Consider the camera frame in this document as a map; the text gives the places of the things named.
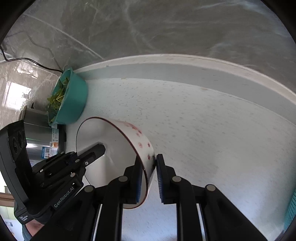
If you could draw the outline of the blue sleeve left forearm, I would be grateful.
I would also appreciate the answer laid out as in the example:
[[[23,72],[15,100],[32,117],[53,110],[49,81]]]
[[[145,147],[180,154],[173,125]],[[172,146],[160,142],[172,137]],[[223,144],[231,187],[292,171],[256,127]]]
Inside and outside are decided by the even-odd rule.
[[[24,241],[30,241],[32,238],[32,235],[28,231],[27,227],[25,225],[22,225],[22,235]]]

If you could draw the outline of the person's left hand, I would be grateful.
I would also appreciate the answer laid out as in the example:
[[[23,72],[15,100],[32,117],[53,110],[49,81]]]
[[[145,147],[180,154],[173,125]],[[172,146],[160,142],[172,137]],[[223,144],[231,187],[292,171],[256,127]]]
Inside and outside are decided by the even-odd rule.
[[[44,225],[36,220],[31,220],[25,224],[29,234],[34,236]]]

